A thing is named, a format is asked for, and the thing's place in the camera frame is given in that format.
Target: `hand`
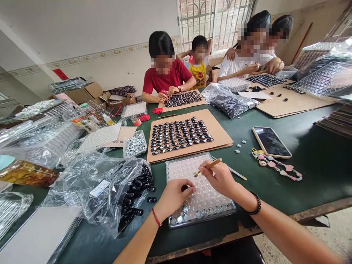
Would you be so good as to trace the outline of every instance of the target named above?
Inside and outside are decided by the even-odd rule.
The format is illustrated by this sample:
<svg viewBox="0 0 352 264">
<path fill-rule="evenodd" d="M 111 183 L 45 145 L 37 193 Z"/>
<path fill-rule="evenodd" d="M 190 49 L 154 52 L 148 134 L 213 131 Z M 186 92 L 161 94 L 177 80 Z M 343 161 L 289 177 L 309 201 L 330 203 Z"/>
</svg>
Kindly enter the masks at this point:
<svg viewBox="0 0 352 264">
<path fill-rule="evenodd" d="M 178 92 L 180 92 L 179 88 L 177 88 L 177 87 L 175 87 L 175 86 L 170 86 L 170 87 L 169 87 L 169 91 L 168 91 L 168 96 L 169 96 L 169 97 L 172 97 L 172 95 L 173 95 L 174 93 L 178 93 Z"/>
<path fill-rule="evenodd" d="M 158 93 L 158 102 L 163 103 L 168 100 L 168 96 L 164 93 Z"/>
<path fill-rule="evenodd" d="M 251 74 L 251 73 L 256 72 L 257 70 L 259 70 L 259 66 L 260 66 L 259 63 L 248 65 L 247 67 L 242 69 L 243 75 Z"/>
<path fill-rule="evenodd" d="M 229 48 L 226 52 L 227 54 L 227 58 L 230 60 L 230 61 L 233 61 L 236 57 L 235 55 L 235 50 L 233 48 Z"/>
<path fill-rule="evenodd" d="M 189 188 L 182 192 L 181 188 L 184 185 L 188 185 Z M 172 213 L 179 209 L 182 203 L 196 190 L 196 187 L 194 187 L 194 184 L 190 180 L 178 179 L 169 181 L 159 202 L 154 206 L 154 212 L 159 221 L 162 222 L 172 215 Z"/>
<path fill-rule="evenodd" d="M 282 60 L 280 60 L 279 58 L 273 58 L 269 62 L 269 73 L 276 74 L 279 71 L 283 70 L 284 67 L 285 63 Z"/>
<path fill-rule="evenodd" d="M 207 178 L 212 187 L 222 195 L 233 199 L 236 193 L 237 183 L 232 177 L 227 165 L 223 162 L 216 164 L 211 169 L 205 168 L 212 161 L 207 160 L 199 166 L 199 171 Z"/>
</svg>

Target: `number 23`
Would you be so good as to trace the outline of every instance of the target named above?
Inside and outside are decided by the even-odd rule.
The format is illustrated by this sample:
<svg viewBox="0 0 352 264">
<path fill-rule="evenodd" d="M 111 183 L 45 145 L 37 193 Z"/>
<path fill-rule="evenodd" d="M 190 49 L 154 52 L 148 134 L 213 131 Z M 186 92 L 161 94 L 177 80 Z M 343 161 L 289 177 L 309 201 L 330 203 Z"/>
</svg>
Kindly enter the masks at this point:
<svg viewBox="0 0 352 264">
<path fill-rule="evenodd" d="M 196 84 L 196 86 L 200 86 L 200 85 L 204 85 L 204 82 L 205 82 L 205 78 L 203 78 L 203 79 L 197 79 L 197 84 Z"/>
</svg>

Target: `wooden stick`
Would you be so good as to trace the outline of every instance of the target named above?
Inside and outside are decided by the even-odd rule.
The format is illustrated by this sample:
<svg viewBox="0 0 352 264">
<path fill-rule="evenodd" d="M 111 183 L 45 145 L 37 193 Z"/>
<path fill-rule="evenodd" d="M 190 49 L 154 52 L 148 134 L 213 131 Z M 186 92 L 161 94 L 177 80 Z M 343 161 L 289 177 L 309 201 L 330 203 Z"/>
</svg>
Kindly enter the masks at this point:
<svg viewBox="0 0 352 264">
<path fill-rule="evenodd" d="M 213 161 L 212 163 L 210 163 L 209 165 L 206 165 L 205 167 L 207 168 L 207 169 L 210 169 L 210 168 L 212 168 L 212 167 L 214 167 L 216 164 L 218 164 L 218 163 L 220 163 L 220 162 L 222 162 L 223 160 L 221 159 L 221 158 L 219 158 L 219 159 L 217 159 L 216 161 Z M 198 174 L 199 173 L 201 173 L 200 171 L 198 171 L 198 172 L 196 172 L 195 174 L 194 174 L 194 176 L 195 177 L 198 177 Z"/>
<path fill-rule="evenodd" d="M 169 116 L 175 116 L 175 114 L 174 115 L 164 115 L 163 117 L 169 117 Z"/>
</svg>

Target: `heart charm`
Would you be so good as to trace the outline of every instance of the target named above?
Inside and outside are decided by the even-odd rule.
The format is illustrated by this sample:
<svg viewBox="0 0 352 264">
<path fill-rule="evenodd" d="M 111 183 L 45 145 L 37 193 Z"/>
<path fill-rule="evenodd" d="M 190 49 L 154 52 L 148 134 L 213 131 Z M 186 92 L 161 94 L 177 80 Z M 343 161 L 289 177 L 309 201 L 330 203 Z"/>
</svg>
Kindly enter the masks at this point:
<svg viewBox="0 0 352 264">
<path fill-rule="evenodd" d="M 285 169 L 286 169 L 286 171 L 291 172 L 293 169 L 293 166 L 292 165 L 285 165 Z"/>
<path fill-rule="evenodd" d="M 269 161 L 268 166 L 274 168 L 276 166 L 275 162 Z"/>
</svg>

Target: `tile floor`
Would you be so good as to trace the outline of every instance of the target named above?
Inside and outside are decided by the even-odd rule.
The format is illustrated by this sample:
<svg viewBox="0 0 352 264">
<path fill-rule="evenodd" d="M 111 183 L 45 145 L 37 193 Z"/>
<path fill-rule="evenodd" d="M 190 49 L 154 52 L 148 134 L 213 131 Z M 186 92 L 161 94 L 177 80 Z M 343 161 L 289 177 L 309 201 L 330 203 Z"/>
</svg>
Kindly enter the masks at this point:
<svg viewBox="0 0 352 264">
<path fill-rule="evenodd" d="M 330 228 L 307 227 L 314 235 L 320 237 L 337 254 L 347 257 L 352 254 L 352 208 L 328 215 Z M 291 263 L 264 235 L 254 236 L 254 240 L 261 250 L 266 263 Z"/>
</svg>

